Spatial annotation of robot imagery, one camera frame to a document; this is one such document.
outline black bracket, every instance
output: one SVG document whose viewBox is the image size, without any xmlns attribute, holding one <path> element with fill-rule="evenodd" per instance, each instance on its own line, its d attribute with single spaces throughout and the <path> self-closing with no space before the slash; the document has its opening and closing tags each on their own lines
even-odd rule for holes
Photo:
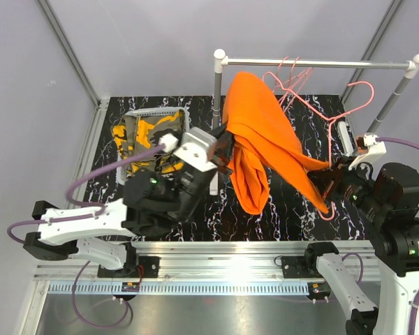
<svg viewBox="0 0 419 335">
<path fill-rule="evenodd" d="M 281 269 L 284 278 L 322 278 L 320 274 L 309 271 L 304 256 L 282 256 Z"/>
<path fill-rule="evenodd" d="M 48 201 L 39 200 L 34 203 L 33 213 L 31 216 L 34 220 L 40 220 L 42 218 L 42 215 L 45 215 L 47 212 L 47 209 L 49 208 L 55 208 L 59 209 L 58 207 L 54 206 L 53 204 L 50 204 Z"/>
<path fill-rule="evenodd" d="M 61 246 L 50 246 L 40 242 L 40 237 L 40 232 L 29 232 L 23 243 L 23 249 L 38 260 L 66 260 L 70 254 L 78 252 L 76 240 L 66 242 Z"/>
<path fill-rule="evenodd" d="M 337 247 L 332 242 L 310 243 L 304 252 L 307 269 L 310 273 L 313 273 L 314 276 L 319 275 L 318 270 L 316 269 L 316 259 L 325 253 L 339 254 Z"/>
<path fill-rule="evenodd" d="M 351 319 L 346 321 L 346 335 L 372 335 L 377 323 L 378 308 L 373 311 L 359 312 L 354 309 Z"/>
<path fill-rule="evenodd" d="M 324 300 L 332 294 L 332 288 L 330 288 L 327 281 L 323 283 L 308 283 L 307 287 L 309 288 L 309 295 L 307 295 L 309 300 Z"/>
<path fill-rule="evenodd" d="M 131 264 L 120 270 L 108 270 L 103 267 L 98 268 L 98 278 L 140 278 L 137 269 L 142 266 L 144 269 L 143 278 L 158 278 L 160 269 L 160 257 L 156 256 L 138 256 Z"/>
</svg>

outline white bracket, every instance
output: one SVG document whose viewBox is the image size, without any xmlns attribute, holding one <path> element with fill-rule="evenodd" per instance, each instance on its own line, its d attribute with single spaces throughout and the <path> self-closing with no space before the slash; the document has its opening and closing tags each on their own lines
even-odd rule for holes
<svg viewBox="0 0 419 335">
<path fill-rule="evenodd" d="M 344 155 L 351 156 L 354 152 L 354 148 L 345 121 L 340 121 L 338 123 L 338 134 L 340 136 L 341 145 L 343 145 Z"/>
<path fill-rule="evenodd" d="M 375 303 L 358 287 L 339 255 L 326 253 L 318 257 L 316 269 L 332 288 L 347 320 L 351 319 L 354 309 L 360 312 L 374 310 Z"/>
<path fill-rule="evenodd" d="M 413 61 L 410 61 L 410 67 L 406 69 L 404 77 L 413 79 L 419 72 L 419 54 L 415 55 Z"/>
<path fill-rule="evenodd" d="M 225 51 L 222 49 L 217 49 L 214 51 L 214 72 L 215 73 L 222 73 L 223 66 L 228 65 L 226 62 L 226 59 L 228 57 L 226 56 Z"/>
<path fill-rule="evenodd" d="M 377 135 L 364 134 L 362 138 L 365 148 L 358 149 L 360 155 L 349 165 L 350 171 L 362 162 L 374 164 L 378 159 L 386 154 L 385 143 L 377 142 Z"/>
<path fill-rule="evenodd" d="M 217 168 L 217 166 L 208 161 L 207 152 L 196 143 L 188 142 L 174 151 L 174 155 L 194 166 L 196 169 L 206 172 Z"/>
<path fill-rule="evenodd" d="M 112 244 L 102 239 L 89 237 L 78 239 L 76 247 L 78 252 L 71 254 L 69 258 L 89 260 L 109 270 L 122 269 L 126 262 L 127 251 L 122 244 Z"/>
<path fill-rule="evenodd" d="M 160 137 L 159 145 L 164 145 L 164 152 L 170 153 L 172 150 L 177 148 L 179 139 L 176 138 L 173 134 L 166 134 Z"/>
<path fill-rule="evenodd" d="M 219 194 L 219 173 L 216 173 L 214 177 L 212 177 L 211 182 L 209 183 L 209 194 Z"/>
<path fill-rule="evenodd" d="M 68 218 L 84 214 L 94 214 L 100 207 L 84 207 L 77 209 L 47 209 L 42 216 L 43 220 L 51 218 Z M 51 245 L 60 246 L 74 239 L 85 237 L 97 237 L 103 235 L 133 236 L 133 233 L 121 227 L 121 222 L 126 220 L 127 207 L 122 199 L 106 204 L 103 214 L 76 221 L 64 221 L 59 223 L 47 223 L 39 225 L 41 234 L 39 241 Z"/>
</svg>

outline orange shirt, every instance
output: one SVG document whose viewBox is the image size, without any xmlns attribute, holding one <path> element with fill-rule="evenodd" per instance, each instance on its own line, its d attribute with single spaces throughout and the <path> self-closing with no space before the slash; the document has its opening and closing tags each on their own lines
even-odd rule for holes
<svg viewBox="0 0 419 335">
<path fill-rule="evenodd" d="M 329 163 L 302 153 L 293 131 L 273 92 L 251 73 L 238 73 L 223 106 L 223 122 L 235 136 L 231 181 L 242 208 L 260 214 L 267 203 L 269 186 L 263 165 L 281 175 L 321 212 L 327 213 L 321 195 L 307 177 Z"/>
</svg>

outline black marble surface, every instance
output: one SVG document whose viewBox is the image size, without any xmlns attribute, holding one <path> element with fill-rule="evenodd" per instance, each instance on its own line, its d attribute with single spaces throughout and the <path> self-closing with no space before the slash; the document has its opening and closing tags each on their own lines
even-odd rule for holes
<svg viewBox="0 0 419 335">
<path fill-rule="evenodd" d="M 331 117 L 344 109 L 338 96 L 303 96 L 306 101 Z M 107 115 L 99 138 L 92 169 L 117 160 L 117 148 L 110 129 L 129 110 L 146 107 L 182 106 L 188 108 L 190 127 L 209 130 L 211 124 L 211 96 L 170 97 L 114 97 L 110 99 Z M 328 125 L 317 115 L 295 100 L 286 112 L 293 129 L 301 140 L 306 155 L 328 159 Z M 341 151 L 337 128 L 332 128 L 332 150 Z M 357 211 L 338 202 L 331 221 L 319 218 L 314 206 L 288 185 L 278 174 L 267 169 L 270 184 L 269 201 L 261 215 L 245 213 L 237 201 L 229 178 L 222 176 L 219 196 L 207 194 L 196 209 L 191 223 L 179 224 L 164 237 L 140 241 L 286 241 L 364 239 L 364 226 Z M 115 171 L 90 180 L 85 201 L 111 202 L 122 196 L 122 186 L 116 182 Z"/>
</svg>

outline white wall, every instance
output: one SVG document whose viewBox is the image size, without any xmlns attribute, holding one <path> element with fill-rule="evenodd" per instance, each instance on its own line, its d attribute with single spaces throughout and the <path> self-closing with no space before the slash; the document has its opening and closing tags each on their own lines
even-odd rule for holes
<svg viewBox="0 0 419 335">
<path fill-rule="evenodd" d="M 64 205 L 92 115 L 36 2 L 0 0 L 0 334 L 20 323 L 36 266 L 6 228 L 36 200 Z"/>
<path fill-rule="evenodd" d="M 232 57 L 358 60 L 390 1 L 50 3 L 95 90 L 106 97 L 213 94 L 217 48 Z M 242 69 L 226 71 L 224 91 Z M 262 75 L 267 69 L 247 70 Z M 319 68 L 302 93 L 341 94 L 351 76 L 351 70 Z"/>
<path fill-rule="evenodd" d="M 417 53 L 419 53 L 419 0 L 406 1 L 379 46 L 374 60 L 412 59 Z M 365 73 L 363 79 L 374 85 L 376 97 L 366 110 L 351 115 L 356 135 L 367 130 L 403 73 L 395 70 L 368 70 Z M 348 106 L 359 105 L 367 97 L 368 92 L 365 89 L 357 89 L 348 101 Z M 377 133 L 380 136 L 398 137 L 419 143 L 419 73 L 400 96 Z M 417 150 L 398 144 L 387 144 L 387 150 L 388 153 L 379 162 L 377 171 L 382 164 L 394 161 L 410 165 L 419 171 Z"/>
</svg>

